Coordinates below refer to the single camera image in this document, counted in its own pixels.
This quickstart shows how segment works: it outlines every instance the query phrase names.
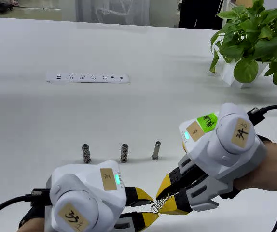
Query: metal spring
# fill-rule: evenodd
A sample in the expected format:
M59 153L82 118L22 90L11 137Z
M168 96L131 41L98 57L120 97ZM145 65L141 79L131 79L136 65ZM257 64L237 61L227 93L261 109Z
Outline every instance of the metal spring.
M121 163L126 163L128 161L128 145L123 144L121 146Z
M84 158L84 163L90 163L90 151L89 151L89 146L87 144L84 144L82 146L82 151L83 151L83 158Z
M163 207L163 205L172 197L174 197L174 195L165 195L165 197L157 200L156 203L154 203L151 207L150 210L152 211L152 213L158 214L160 209Z

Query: metal bolt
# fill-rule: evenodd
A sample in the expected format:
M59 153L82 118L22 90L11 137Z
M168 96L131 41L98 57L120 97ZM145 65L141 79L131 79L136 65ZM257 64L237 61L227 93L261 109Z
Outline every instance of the metal bolt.
M156 145L154 146L154 151L153 151L153 155L152 155L153 160L158 160L158 158L159 158L158 154L159 154L159 150L160 150L160 145L161 145L160 141L157 141Z
M90 163L90 151L89 151L89 146L87 144L84 144L82 146L82 151L83 151L83 157L84 157L84 163Z
M126 163L128 161L128 148L127 144L121 146L121 163Z

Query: human hand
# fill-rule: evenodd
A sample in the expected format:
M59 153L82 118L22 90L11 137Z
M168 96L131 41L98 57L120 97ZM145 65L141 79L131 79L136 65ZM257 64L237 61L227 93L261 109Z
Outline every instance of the human hand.
M267 156L261 165L234 181L234 186L238 190L263 189L277 191L277 144L267 142Z
M34 218L27 221L17 232L44 232L44 219Z

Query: electrical outlet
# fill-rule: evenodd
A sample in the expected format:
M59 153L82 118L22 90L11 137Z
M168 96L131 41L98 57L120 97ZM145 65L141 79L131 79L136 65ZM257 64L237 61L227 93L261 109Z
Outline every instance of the electrical outlet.
M47 82L129 83L127 75L52 73L46 74Z

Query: white flower pot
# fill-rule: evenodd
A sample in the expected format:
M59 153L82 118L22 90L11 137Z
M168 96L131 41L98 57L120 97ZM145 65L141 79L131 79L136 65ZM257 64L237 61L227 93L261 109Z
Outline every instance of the white flower pot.
M263 71L266 69L268 63L261 63L258 62L259 65L259 71L258 71L258 75L256 76L256 78L258 78ZM238 82L235 78L234 78L234 68L236 66L236 62L232 61L231 63L225 63L224 67L223 67L223 71L221 73L221 78L222 80L227 83L229 86L231 87L236 87L236 88L250 88L252 83L240 83Z

